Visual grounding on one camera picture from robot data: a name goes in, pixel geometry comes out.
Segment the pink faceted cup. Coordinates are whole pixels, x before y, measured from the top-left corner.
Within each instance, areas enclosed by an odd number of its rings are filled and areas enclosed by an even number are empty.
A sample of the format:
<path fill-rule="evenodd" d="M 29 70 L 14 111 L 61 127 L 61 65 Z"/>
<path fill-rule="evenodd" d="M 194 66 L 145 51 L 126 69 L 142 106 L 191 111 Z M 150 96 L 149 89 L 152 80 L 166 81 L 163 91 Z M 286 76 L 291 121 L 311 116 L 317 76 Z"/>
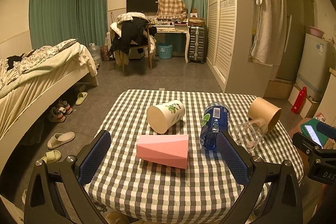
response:
<path fill-rule="evenodd" d="M 189 135 L 141 135 L 136 151 L 137 157 L 142 160 L 186 169 Z"/>

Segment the white paper cup green print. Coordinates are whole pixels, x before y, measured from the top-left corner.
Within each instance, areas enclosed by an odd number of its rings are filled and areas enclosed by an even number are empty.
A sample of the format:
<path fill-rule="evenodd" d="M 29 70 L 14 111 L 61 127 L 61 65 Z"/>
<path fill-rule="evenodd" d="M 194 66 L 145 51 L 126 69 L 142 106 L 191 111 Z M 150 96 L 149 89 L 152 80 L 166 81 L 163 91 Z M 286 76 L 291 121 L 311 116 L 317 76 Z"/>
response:
<path fill-rule="evenodd" d="M 184 104 L 179 100 L 173 100 L 149 106 L 146 111 L 146 117 L 148 124 L 156 133 L 164 134 L 181 120 L 185 113 Z"/>

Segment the green cushion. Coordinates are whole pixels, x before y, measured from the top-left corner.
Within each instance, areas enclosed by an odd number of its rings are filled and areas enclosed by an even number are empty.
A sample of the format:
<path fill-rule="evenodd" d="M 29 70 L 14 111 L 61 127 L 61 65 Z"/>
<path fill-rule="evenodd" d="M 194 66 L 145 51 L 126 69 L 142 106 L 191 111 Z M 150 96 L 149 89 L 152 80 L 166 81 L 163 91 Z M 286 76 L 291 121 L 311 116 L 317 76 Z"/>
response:
<path fill-rule="evenodd" d="M 318 124 L 319 120 L 317 119 L 310 119 L 309 121 L 303 123 L 301 125 L 301 132 L 303 135 L 305 135 L 306 137 L 308 137 L 309 139 L 311 139 L 311 137 L 309 136 L 306 128 L 305 128 L 305 125 L 311 125 L 314 129 L 314 131 L 316 132 L 320 142 L 322 143 L 322 147 L 327 143 L 328 141 L 328 137 L 326 135 L 323 135 L 321 132 L 319 132 L 317 130 L 317 124 Z"/>

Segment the smartphone with lit screen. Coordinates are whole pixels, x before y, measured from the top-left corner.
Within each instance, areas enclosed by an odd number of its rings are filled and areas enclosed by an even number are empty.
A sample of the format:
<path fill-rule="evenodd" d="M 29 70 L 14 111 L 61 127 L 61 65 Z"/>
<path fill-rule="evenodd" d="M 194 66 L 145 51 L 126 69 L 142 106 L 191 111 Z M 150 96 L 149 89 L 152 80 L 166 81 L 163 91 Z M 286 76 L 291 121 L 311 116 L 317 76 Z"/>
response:
<path fill-rule="evenodd" d="M 307 130 L 309 136 L 311 137 L 311 139 L 312 139 L 315 143 L 319 144 L 319 145 L 322 147 L 322 143 L 320 142 L 320 140 L 319 140 L 319 138 L 318 138 L 316 132 L 314 131 L 313 127 L 312 127 L 311 125 L 305 125 L 305 128 L 306 128 L 306 130 Z"/>

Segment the red thermos bottle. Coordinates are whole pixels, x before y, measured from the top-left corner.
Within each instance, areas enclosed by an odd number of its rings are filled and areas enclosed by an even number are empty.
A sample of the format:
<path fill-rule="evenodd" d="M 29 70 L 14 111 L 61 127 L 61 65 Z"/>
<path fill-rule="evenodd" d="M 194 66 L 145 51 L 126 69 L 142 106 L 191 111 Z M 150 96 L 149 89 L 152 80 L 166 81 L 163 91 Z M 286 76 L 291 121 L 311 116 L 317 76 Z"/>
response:
<path fill-rule="evenodd" d="M 295 99 L 295 102 L 291 108 L 291 111 L 294 113 L 294 114 L 298 114 L 302 105 L 303 105 L 303 102 L 306 98 L 306 93 L 307 93 L 307 88 L 304 86 L 300 91 L 299 91 L 299 94 L 297 96 L 297 98 Z"/>

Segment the cardboard box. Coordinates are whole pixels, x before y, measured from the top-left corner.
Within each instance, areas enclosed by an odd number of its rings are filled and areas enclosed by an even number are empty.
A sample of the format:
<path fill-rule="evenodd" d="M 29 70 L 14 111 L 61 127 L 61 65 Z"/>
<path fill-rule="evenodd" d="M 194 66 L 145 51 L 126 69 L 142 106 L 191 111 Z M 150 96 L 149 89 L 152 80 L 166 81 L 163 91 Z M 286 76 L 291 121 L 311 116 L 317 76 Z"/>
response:
<path fill-rule="evenodd" d="M 264 98 L 288 99 L 293 88 L 293 83 L 288 81 L 268 81 Z"/>

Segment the sneaker pair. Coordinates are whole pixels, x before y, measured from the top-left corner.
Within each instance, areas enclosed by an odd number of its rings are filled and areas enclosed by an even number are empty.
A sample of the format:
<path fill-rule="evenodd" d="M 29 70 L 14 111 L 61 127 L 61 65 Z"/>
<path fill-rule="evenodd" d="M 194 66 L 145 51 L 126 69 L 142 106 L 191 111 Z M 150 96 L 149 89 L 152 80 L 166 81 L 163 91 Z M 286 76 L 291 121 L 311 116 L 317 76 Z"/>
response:
<path fill-rule="evenodd" d="M 52 123 L 63 123 L 66 115 L 70 115 L 72 112 L 72 107 L 67 101 L 59 100 L 56 106 L 51 108 L 47 118 Z"/>

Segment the dark suitcase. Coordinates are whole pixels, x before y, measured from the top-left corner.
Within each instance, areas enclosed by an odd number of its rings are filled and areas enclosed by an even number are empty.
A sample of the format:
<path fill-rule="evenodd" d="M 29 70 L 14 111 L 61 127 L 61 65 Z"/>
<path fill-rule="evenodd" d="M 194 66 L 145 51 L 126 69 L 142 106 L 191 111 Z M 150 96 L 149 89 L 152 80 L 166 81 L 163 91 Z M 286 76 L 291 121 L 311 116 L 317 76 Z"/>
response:
<path fill-rule="evenodd" d="M 191 26 L 189 50 L 187 54 L 188 61 L 204 63 L 205 54 L 206 54 L 206 27 Z"/>

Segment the white louvered wardrobe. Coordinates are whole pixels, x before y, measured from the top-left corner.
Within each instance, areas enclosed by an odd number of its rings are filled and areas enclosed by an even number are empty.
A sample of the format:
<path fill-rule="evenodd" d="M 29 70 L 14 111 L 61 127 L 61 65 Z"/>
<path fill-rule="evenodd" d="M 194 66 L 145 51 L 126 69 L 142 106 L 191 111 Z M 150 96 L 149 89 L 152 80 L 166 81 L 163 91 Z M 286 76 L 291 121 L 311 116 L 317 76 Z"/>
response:
<path fill-rule="evenodd" d="M 272 68 L 249 59 L 255 0 L 208 0 L 206 63 L 224 93 L 262 97 Z"/>

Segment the wooden chair with clothes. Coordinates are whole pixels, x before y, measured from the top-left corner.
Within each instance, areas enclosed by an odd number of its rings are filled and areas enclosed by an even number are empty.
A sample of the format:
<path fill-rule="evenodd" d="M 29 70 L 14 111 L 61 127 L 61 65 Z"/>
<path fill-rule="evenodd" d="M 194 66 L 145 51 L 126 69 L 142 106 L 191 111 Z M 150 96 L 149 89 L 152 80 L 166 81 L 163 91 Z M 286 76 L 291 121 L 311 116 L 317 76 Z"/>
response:
<path fill-rule="evenodd" d="M 141 12 L 127 12 L 117 17 L 110 25 L 114 36 L 111 42 L 109 56 L 113 56 L 116 64 L 122 69 L 129 63 L 128 55 L 132 48 L 142 52 L 147 50 L 149 68 L 153 67 L 153 57 L 156 53 L 154 38 L 157 28 L 150 23 Z"/>

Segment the blue laundry basket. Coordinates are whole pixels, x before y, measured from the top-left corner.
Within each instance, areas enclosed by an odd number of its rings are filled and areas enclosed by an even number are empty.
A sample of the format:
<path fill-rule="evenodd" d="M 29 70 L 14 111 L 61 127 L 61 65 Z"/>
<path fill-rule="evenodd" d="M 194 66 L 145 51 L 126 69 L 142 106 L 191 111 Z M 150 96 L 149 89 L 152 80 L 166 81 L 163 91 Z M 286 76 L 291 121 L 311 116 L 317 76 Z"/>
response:
<path fill-rule="evenodd" d="M 171 59 L 173 55 L 173 45 L 166 43 L 158 43 L 157 51 L 160 59 Z"/>

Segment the green corner curtain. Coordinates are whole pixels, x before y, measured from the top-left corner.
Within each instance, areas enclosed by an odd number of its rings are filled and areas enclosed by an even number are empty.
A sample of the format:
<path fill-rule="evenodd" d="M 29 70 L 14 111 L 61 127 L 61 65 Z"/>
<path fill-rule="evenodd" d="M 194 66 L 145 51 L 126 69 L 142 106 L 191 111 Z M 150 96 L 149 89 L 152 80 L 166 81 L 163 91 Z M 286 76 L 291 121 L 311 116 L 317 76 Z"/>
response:
<path fill-rule="evenodd" d="M 88 47 L 105 44 L 107 0 L 29 0 L 32 47 L 76 39 Z"/>

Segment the white desk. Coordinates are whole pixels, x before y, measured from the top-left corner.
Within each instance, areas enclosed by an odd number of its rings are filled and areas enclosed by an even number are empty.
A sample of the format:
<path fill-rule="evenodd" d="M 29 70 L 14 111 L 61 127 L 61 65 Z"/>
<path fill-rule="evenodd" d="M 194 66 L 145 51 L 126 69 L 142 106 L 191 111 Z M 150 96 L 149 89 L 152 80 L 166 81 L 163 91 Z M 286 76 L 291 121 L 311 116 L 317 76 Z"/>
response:
<path fill-rule="evenodd" d="M 158 33 L 172 33 L 172 34 L 185 34 L 186 36 L 186 45 L 185 45 L 185 63 L 188 63 L 188 51 L 190 45 L 190 27 L 188 25 L 154 25 L 157 28 Z"/>

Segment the plaid blanket pile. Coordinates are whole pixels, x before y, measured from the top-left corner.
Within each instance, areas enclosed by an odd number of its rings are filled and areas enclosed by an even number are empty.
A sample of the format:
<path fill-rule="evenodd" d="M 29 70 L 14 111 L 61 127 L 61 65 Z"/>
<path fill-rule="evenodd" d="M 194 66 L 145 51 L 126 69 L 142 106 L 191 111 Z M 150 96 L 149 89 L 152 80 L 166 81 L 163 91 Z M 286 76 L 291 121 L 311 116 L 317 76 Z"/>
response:
<path fill-rule="evenodd" d="M 157 18 L 184 21 L 187 18 L 187 6 L 183 0 L 159 0 Z"/>

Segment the black television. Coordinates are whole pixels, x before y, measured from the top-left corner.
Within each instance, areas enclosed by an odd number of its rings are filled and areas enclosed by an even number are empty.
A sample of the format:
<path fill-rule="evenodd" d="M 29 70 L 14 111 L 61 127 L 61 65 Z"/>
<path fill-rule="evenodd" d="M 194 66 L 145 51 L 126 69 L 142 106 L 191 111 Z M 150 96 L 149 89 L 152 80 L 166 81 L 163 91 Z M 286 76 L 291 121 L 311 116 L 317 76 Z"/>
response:
<path fill-rule="evenodd" d="M 157 12 L 159 0 L 126 0 L 126 12 Z"/>

